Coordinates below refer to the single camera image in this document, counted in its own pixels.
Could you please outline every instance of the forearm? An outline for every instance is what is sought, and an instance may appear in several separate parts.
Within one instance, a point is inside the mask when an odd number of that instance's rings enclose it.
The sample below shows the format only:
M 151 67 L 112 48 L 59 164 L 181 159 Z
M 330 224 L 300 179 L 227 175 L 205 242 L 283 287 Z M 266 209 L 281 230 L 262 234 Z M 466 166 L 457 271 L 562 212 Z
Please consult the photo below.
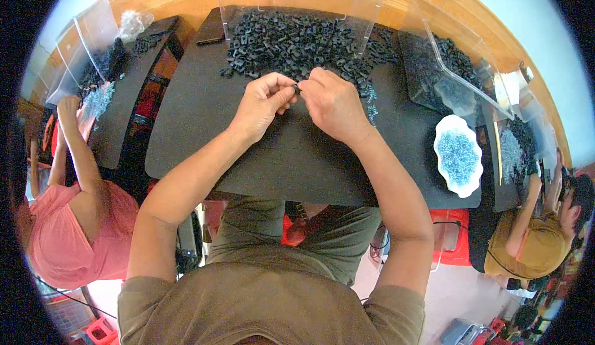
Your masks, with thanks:
M 378 131 L 352 148 L 374 188 L 383 222 L 393 240 L 434 240 L 423 196 Z
M 389 258 L 376 287 L 401 286 L 424 296 L 434 251 L 434 228 L 425 200 L 376 130 L 353 151 L 376 192 L 391 237 Z
M 546 202 L 543 205 L 544 212 L 552 212 L 556 210 L 560 192 L 562 191 L 562 169 L 556 168 L 554 179 L 550 188 L 547 191 Z
M 48 187 L 51 185 L 64 185 L 66 179 L 66 146 L 58 144 L 54 159 L 52 160 L 52 168 L 49 170 Z
M 517 215 L 517 219 L 510 232 L 510 237 L 506 241 L 506 252 L 516 258 L 519 250 L 521 249 L 522 240 L 525 235 L 525 231 L 529 227 L 533 210 L 539 198 L 539 192 L 529 191 L 525 203 L 521 211 Z
M 64 138 L 73 159 L 78 185 L 85 193 L 103 197 L 104 184 L 91 148 L 78 131 L 76 122 L 61 122 Z
M 33 198 L 39 196 L 39 169 L 37 164 L 37 145 L 35 141 L 31 141 L 31 172 L 29 183 L 31 185 L 31 195 Z
M 242 133 L 219 134 L 161 179 L 139 213 L 168 224 L 183 222 L 251 144 Z

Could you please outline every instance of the hand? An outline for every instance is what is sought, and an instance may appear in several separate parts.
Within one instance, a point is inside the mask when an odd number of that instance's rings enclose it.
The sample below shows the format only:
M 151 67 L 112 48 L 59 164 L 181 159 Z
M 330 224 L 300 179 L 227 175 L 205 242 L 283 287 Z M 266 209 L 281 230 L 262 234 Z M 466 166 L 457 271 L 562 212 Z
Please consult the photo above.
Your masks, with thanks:
M 353 147 L 374 131 L 353 84 L 333 72 L 315 67 L 297 87 L 314 124 L 333 139 Z
M 66 96 L 58 103 L 58 120 L 63 128 L 67 125 L 77 125 L 76 111 L 80 106 L 77 96 Z
M 562 155 L 562 151 L 560 150 L 560 148 L 556 149 L 556 159 L 557 159 L 557 163 L 556 163 L 556 168 L 554 169 L 554 175 L 562 176 L 562 167 L 564 167 L 564 156 Z
M 279 73 L 267 74 L 248 83 L 236 116 L 227 130 L 245 135 L 250 143 L 262 139 L 275 113 L 283 114 L 298 98 L 295 81 Z
M 529 193 L 534 195 L 539 195 L 539 191 L 541 190 L 541 178 L 538 174 L 534 173 L 529 178 Z

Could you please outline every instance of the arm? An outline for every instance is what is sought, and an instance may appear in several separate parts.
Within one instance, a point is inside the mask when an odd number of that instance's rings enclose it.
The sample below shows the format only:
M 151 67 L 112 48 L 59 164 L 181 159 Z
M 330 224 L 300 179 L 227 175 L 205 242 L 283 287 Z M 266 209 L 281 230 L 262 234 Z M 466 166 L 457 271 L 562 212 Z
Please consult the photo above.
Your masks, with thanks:
M 51 185 L 64 185 L 66 180 L 66 140 L 60 124 L 58 124 L 58 142 L 54 160 L 52 160 L 52 169 L 49 170 L 48 187 Z
M 529 180 L 529 193 L 527 194 L 527 199 L 525 200 L 523 208 L 518 213 L 515 224 L 510 232 L 510 237 L 508 237 L 508 240 L 506 241 L 506 252 L 515 259 L 522 248 L 525 231 L 529 227 L 529 222 L 531 221 L 533 210 L 539 199 L 540 191 L 541 179 L 537 174 L 532 174 L 531 179 Z
M 295 82 L 268 74 L 246 87 L 236 116 L 226 131 L 178 164 L 147 196 L 134 225 L 127 278 L 175 281 L 175 235 L 231 165 L 259 141 L 275 117 L 295 102 Z
M 39 196 L 39 169 L 37 167 L 37 150 L 38 150 L 37 140 L 31 140 L 31 195 L 33 198 L 37 198 Z
M 64 97 L 58 103 L 58 120 L 73 158 L 74 170 L 81 188 L 81 192 L 68 205 L 89 243 L 93 243 L 99 235 L 99 227 L 108 213 L 109 204 L 95 157 L 78 131 L 76 111 L 79 104 L 78 97 Z
M 314 123 L 353 150 L 374 187 L 391 236 L 390 257 L 376 287 L 402 286 L 423 296 L 434 251 L 434 229 L 419 188 L 369 124 L 353 84 L 315 68 L 309 80 L 298 87 Z
M 558 199 L 560 197 L 560 192 L 562 191 L 562 163 L 564 159 L 562 158 L 562 153 L 560 149 L 558 149 L 558 163 L 556 164 L 556 168 L 554 169 L 554 179 L 552 184 L 550 185 L 550 189 L 547 191 L 546 201 L 543 205 L 543 212 L 556 212 L 558 208 Z

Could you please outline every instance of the white wall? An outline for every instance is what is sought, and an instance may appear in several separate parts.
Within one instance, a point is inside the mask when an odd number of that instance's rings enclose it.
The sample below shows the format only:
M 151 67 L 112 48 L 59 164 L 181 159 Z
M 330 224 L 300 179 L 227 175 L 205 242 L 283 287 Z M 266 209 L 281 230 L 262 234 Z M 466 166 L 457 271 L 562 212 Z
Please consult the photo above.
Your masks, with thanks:
M 552 94 L 572 165 L 595 162 L 595 117 L 585 68 L 572 35 L 550 0 L 480 0 L 523 45 Z
M 36 73 L 70 19 L 96 0 L 60 0 L 48 18 L 23 80 L 29 98 Z M 523 45 L 546 82 L 562 119 L 572 163 L 595 162 L 595 118 L 589 82 L 572 37 L 550 0 L 480 0 Z

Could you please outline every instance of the brown t-shirt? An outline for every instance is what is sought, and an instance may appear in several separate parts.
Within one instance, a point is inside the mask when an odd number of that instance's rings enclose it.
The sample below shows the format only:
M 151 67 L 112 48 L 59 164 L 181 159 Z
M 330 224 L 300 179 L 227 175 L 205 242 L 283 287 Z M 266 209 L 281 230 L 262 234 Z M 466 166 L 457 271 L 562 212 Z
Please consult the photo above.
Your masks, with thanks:
M 132 278 L 118 297 L 121 343 L 232 345 L 254 335 L 295 345 L 419 342 L 419 293 L 384 286 L 361 304 L 346 285 L 285 265 L 216 262 L 175 284 Z
M 506 252 L 506 241 L 515 220 L 514 211 L 505 212 L 500 218 L 488 247 L 498 261 L 488 253 L 484 263 L 486 273 L 503 274 L 515 279 L 535 279 L 544 277 L 559 267 L 570 251 L 571 243 L 566 239 L 558 217 L 549 213 L 532 219 L 516 259 Z M 498 262 L 514 274 L 507 272 Z

